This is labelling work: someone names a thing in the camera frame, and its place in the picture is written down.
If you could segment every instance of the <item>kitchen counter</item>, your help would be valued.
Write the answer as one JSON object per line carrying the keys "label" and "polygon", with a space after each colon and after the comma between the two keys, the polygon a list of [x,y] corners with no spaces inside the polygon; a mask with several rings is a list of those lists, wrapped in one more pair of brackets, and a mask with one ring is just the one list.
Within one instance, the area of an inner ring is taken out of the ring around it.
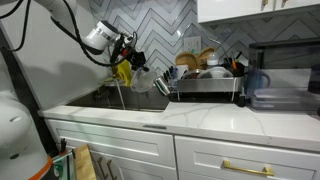
{"label": "kitchen counter", "polygon": [[320,152],[320,118],[253,112],[234,104],[169,103],[162,113],[57,106],[39,113],[121,128]]}

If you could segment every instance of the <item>upper cabinet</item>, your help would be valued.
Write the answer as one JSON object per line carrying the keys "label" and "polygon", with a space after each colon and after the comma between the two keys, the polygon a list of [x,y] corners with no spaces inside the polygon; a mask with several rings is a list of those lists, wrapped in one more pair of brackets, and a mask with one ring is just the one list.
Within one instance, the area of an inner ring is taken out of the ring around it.
{"label": "upper cabinet", "polygon": [[273,0],[199,0],[198,22],[218,21],[273,11]]}
{"label": "upper cabinet", "polygon": [[276,0],[275,10],[285,10],[317,4],[320,4],[320,0]]}
{"label": "upper cabinet", "polygon": [[320,5],[320,0],[198,0],[198,22],[227,20],[312,5]]}

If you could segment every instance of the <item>wooden board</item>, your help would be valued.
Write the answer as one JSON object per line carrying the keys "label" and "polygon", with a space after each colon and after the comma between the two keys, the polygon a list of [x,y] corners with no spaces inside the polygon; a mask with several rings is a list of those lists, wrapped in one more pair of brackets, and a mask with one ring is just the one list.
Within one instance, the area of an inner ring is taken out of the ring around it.
{"label": "wooden board", "polygon": [[79,146],[74,152],[76,155],[74,160],[76,180],[97,180],[88,145]]}

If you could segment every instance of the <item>white countertop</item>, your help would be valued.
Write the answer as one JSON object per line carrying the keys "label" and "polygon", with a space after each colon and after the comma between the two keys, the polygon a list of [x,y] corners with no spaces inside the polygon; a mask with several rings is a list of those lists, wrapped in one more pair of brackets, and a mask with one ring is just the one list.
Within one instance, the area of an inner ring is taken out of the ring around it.
{"label": "white countertop", "polygon": [[[43,117],[320,152],[320,118],[234,104],[169,103],[162,113],[58,106]],[[165,126],[166,130],[143,127]]]}

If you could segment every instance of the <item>herringbone tile backsplash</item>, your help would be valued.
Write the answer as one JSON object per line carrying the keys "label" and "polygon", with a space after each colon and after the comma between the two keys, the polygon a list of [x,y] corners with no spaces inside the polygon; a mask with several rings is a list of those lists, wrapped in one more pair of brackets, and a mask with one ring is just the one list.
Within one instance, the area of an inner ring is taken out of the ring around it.
{"label": "herringbone tile backsplash", "polygon": [[121,31],[139,36],[137,49],[144,51],[147,64],[167,70],[183,52],[185,37],[202,36],[202,48],[212,46],[220,56],[223,43],[228,51],[240,50],[248,58],[255,42],[320,37],[320,11],[274,16],[236,23],[200,25],[196,0],[90,0],[96,21],[107,20]]}

